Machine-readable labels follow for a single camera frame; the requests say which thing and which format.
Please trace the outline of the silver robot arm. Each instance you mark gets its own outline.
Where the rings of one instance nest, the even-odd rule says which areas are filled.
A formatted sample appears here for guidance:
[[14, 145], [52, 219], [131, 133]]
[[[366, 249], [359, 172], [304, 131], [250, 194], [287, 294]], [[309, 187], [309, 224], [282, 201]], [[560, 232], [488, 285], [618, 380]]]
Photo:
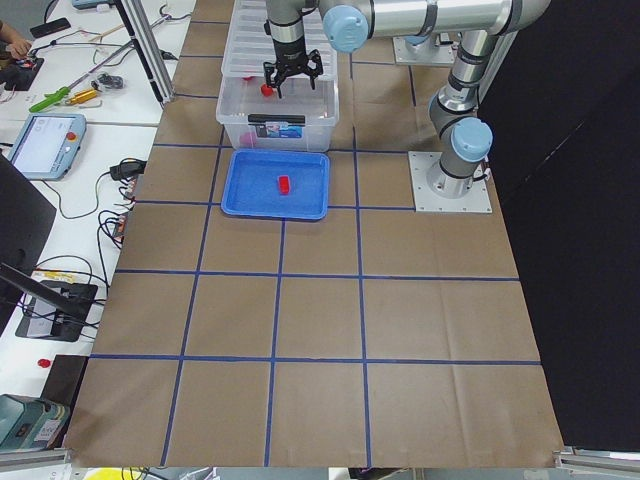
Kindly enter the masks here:
[[376, 37], [401, 40], [412, 61], [437, 50], [437, 38], [457, 33], [460, 42], [447, 83], [431, 98], [429, 116], [443, 142], [440, 159], [426, 179], [438, 196], [465, 196], [480, 177], [493, 142], [490, 127], [475, 116], [479, 88], [500, 37], [534, 23], [546, 1], [269, 1], [265, 32], [273, 41], [274, 62], [263, 65], [268, 86], [278, 89], [292, 76], [311, 80], [323, 72], [321, 55], [308, 50], [303, 17], [318, 12], [330, 46], [353, 53]]

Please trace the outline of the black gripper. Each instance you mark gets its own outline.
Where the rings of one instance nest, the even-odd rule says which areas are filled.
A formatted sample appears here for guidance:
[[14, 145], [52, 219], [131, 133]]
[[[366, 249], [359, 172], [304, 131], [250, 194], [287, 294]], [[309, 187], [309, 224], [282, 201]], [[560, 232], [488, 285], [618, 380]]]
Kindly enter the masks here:
[[317, 49], [307, 51], [304, 42], [274, 42], [275, 62], [263, 63], [265, 82], [282, 97], [281, 85], [289, 77], [304, 74], [310, 86], [316, 88], [316, 79], [323, 74], [323, 64]]

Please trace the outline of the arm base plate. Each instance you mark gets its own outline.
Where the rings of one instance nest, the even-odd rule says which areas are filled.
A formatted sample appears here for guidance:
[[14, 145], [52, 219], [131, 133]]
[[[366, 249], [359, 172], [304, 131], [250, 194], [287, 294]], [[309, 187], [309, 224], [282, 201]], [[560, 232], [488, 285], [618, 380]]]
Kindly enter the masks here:
[[440, 152], [409, 151], [409, 171], [418, 213], [491, 214], [487, 181], [480, 165], [471, 177], [457, 179], [440, 165]]
[[426, 37], [421, 43], [410, 42], [407, 37], [394, 37], [395, 63], [429, 67], [451, 67], [459, 45], [449, 34]]

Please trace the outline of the person hand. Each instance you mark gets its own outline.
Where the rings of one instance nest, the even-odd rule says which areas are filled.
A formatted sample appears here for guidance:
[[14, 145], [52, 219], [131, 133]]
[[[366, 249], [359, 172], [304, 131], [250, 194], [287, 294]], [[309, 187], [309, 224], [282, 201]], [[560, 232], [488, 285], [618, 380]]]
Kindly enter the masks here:
[[15, 40], [7, 44], [6, 50], [15, 60], [24, 60], [28, 57], [31, 43], [27, 40]]

